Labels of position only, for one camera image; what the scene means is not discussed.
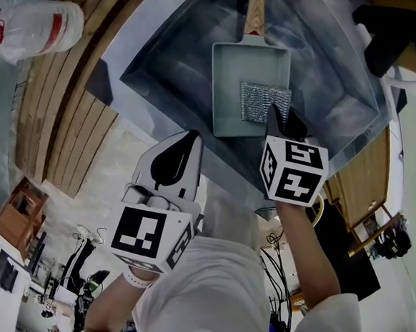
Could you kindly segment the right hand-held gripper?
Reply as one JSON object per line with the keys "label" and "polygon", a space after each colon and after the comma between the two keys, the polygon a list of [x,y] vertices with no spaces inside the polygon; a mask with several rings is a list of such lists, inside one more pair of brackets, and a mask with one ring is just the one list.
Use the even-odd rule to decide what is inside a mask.
{"label": "right hand-held gripper", "polygon": [[297,206],[313,204],[328,177],[328,149],[293,141],[305,139],[308,133],[294,111],[289,112],[285,129],[276,104],[267,113],[269,136],[259,168],[267,198]]}

